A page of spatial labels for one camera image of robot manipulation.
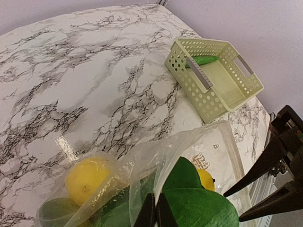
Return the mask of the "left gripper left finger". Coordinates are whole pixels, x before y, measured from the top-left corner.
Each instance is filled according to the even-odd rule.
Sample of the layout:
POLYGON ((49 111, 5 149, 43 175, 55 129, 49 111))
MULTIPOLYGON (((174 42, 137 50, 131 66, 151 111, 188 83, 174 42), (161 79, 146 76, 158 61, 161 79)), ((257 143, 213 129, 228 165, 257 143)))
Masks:
POLYGON ((154 227, 156 218, 155 212, 155 196, 153 193, 149 193, 145 197, 134 227, 154 227))

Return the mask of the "yellow fake lemon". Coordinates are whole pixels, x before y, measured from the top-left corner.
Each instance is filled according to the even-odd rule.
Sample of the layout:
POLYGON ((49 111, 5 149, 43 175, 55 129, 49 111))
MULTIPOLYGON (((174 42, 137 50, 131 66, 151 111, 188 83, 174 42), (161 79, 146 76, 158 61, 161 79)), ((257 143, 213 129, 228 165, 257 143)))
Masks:
POLYGON ((80 161, 65 179, 70 198, 79 206, 83 205, 109 173, 106 158, 89 157, 80 161))

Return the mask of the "green fake leafy vegetable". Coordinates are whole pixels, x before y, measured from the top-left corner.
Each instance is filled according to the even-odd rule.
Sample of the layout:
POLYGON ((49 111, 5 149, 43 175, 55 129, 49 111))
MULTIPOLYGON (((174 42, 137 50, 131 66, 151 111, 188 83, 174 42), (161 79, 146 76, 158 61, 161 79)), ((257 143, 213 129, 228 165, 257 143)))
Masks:
POLYGON ((234 205, 222 195, 205 189, 194 165, 180 157, 165 182, 154 192, 165 195, 179 227, 238 227, 234 205))

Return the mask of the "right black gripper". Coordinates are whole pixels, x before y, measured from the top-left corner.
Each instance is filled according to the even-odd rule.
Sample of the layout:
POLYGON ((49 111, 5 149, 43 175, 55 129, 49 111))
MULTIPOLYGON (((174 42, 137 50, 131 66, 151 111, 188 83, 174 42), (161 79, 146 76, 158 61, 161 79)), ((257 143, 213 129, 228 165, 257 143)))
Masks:
POLYGON ((286 105, 270 125, 272 138, 255 164, 234 186, 223 195, 229 197, 242 190, 266 172, 276 176, 284 167, 294 182, 284 184, 239 217, 245 222, 268 215, 303 209, 303 120, 286 105))

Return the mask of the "light green fake cucumber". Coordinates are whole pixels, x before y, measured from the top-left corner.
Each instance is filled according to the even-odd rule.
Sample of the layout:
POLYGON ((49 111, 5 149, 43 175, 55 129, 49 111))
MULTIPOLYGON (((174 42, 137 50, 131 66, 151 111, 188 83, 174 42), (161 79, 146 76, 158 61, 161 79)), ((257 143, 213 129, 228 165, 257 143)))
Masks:
POLYGON ((193 59, 198 65, 205 65, 217 61, 219 58, 217 56, 194 56, 193 59))

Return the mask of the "clear polka-dot zip bag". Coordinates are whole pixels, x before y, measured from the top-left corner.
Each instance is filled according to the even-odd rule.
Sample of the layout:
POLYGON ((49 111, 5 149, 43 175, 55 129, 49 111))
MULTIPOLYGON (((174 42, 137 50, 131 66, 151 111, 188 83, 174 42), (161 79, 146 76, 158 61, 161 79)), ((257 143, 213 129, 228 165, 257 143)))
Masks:
MULTIPOLYGON (((110 170, 105 180, 79 206, 64 227, 80 227, 82 222, 112 199, 128 201, 130 227, 133 227, 147 194, 154 194, 157 206, 161 192, 154 192, 154 189, 157 184, 161 185, 166 181, 180 157, 189 160, 196 170, 206 170, 215 180, 215 192, 223 197, 244 176, 240 153, 227 121, 181 131, 166 139, 140 143, 121 159, 102 151, 76 157, 68 144, 61 149, 65 152, 66 169, 55 182, 45 202, 56 198, 70 198, 65 185, 66 176, 76 164, 86 158, 106 158, 110 170)), ((234 205, 238 216, 251 207, 247 189, 225 198, 234 205)))

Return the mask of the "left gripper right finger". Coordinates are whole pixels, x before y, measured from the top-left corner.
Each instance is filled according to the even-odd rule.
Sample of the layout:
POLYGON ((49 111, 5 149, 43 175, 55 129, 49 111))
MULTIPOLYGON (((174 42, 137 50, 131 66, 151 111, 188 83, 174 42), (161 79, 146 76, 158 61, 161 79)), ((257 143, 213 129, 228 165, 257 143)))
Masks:
POLYGON ((156 206, 158 227, 178 227, 165 194, 161 193, 156 206))

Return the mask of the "pale green plastic basket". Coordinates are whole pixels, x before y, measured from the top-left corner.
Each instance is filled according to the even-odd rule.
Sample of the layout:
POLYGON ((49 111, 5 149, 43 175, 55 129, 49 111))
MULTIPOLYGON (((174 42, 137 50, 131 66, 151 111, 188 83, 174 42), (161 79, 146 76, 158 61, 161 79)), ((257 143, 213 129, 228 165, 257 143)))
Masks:
POLYGON ((181 86, 204 123, 237 110, 264 86, 228 41, 177 37, 165 66, 181 86), (194 56, 217 56, 198 65, 194 56))

